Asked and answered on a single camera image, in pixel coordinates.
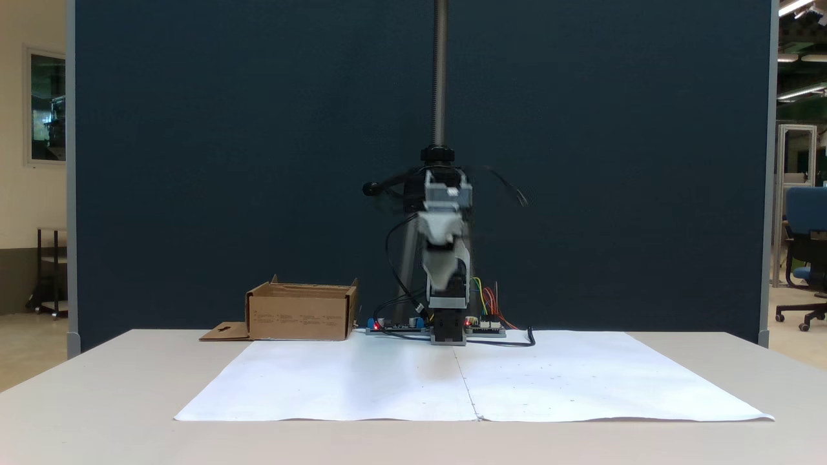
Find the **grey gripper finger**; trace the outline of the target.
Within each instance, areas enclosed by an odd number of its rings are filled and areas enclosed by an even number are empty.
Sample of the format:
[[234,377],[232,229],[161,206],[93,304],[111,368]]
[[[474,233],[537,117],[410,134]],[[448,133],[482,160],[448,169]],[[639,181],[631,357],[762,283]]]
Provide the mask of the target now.
[[424,271],[432,291],[445,291],[459,268],[455,255],[425,255]]

